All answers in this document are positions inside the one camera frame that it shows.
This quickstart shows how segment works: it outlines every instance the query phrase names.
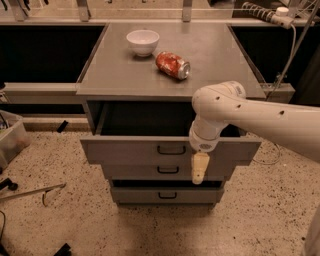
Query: gray cabinet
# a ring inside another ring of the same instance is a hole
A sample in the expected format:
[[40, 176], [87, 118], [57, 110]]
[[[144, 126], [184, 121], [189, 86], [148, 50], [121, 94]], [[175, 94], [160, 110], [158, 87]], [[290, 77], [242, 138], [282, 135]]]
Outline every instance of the gray cabinet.
[[94, 135], [81, 143], [88, 162], [102, 166], [118, 204], [216, 204], [235, 167], [250, 164], [260, 146], [259, 140], [227, 127], [222, 133], [227, 137], [210, 153], [203, 183], [194, 185], [190, 102], [106, 100], [86, 106], [88, 114], [99, 113], [99, 118]]
[[[135, 56], [126, 35], [136, 29], [159, 33], [153, 55]], [[177, 81], [155, 65], [159, 51], [190, 61], [191, 73]], [[117, 204], [216, 204], [238, 165], [250, 164], [260, 140], [222, 132], [201, 185], [191, 180], [189, 129], [194, 92], [206, 85], [238, 81], [250, 99], [265, 97], [226, 24], [111, 23], [77, 95], [83, 97], [92, 135], [81, 142], [90, 164], [100, 164]]]

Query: soda can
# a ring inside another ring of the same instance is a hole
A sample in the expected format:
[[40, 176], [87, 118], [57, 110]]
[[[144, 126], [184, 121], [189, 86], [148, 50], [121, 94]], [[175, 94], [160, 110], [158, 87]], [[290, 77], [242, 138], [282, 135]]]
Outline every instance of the soda can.
[[167, 75], [179, 80], [186, 79], [190, 73], [190, 63], [172, 52], [160, 52], [156, 58], [156, 65]]

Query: drawer handle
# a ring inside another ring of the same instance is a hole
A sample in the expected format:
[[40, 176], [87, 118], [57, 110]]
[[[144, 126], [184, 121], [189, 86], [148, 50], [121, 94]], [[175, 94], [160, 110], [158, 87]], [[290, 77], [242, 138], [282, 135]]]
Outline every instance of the drawer handle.
[[178, 173], [179, 172], [179, 166], [177, 166], [177, 167], [160, 167], [160, 166], [158, 166], [157, 167], [157, 171], [158, 171], [158, 173], [161, 173], [161, 174], [176, 174], [176, 173]]
[[172, 196], [162, 196], [161, 192], [158, 193], [158, 196], [160, 199], [176, 199], [177, 198], [177, 192], [174, 192]]
[[158, 146], [157, 151], [161, 155], [183, 155], [184, 153], [187, 152], [187, 149], [185, 146], [183, 146], [181, 152], [162, 152], [160, 146]]

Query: white bin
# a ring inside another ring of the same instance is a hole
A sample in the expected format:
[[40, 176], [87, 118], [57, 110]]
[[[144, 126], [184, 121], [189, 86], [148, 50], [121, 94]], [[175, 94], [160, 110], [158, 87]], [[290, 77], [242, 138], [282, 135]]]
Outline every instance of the white bin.
[[0, 113], [9, 126], [0, 132], [0, 169], [4, 170], [13, 158], [30, 145], [30, 139], [21, 116], [3, 110]]

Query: black object on floor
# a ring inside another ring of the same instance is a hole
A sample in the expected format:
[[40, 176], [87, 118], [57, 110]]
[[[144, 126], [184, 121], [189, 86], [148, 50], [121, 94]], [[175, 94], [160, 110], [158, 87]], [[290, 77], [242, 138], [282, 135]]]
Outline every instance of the black object on floor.
[[17, 190], [17, 188], [18, 188], [18, 184], [13, 183], [9, 178], [0, 182], [0, 190], [4, 189], [6, 186], [8, 186], [8, 189], [10, 189], [12, 191]]
[[71, 247], [67, 243], [65, 243], [54, 256], [70, 256], [70, 249]]
[[64, 128], [66, 128], [67, 125], [68, 125], [68, 122], [63, 121], [62, 124], [60, 125], [60, 127], [57, 129], [57, 132], [61, 133], [64, 130]]
[[0, 256], [10, 256], [10, 254], [6, 251], [3, 245], [0, 243]]

